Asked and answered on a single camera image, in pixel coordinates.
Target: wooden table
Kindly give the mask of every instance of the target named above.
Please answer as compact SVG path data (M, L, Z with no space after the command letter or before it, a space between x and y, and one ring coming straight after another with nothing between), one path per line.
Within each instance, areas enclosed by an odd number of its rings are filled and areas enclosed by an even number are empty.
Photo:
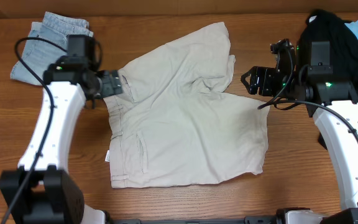
M358 13L339 14L356 20ZM240 76L254 65L275 65L269 44L290 38L295 43L307 14L249 14L214 16L89 17L102 43L102 69L118 69L171 40L208 24L224 21L231 54L236 56L228 93L249 95ZM32 21L0 19L0 173L15 169L32 136L42 100L40 87L9 79L17 59L14 43L27 36ZM283 207L310 207L336 213L339 192L328 152L317 143L318 129L304 106L290 111L271 108L268 115L269 148L264 172L245 174L219 185L112 189L109 164L104 161L111 130L102 101L95 110L80 114L71 144L69 171L82 189L85 202L110 212L113 218L144 220L184 218L240 218L273 214ZM0 218L6 210L0 193Z

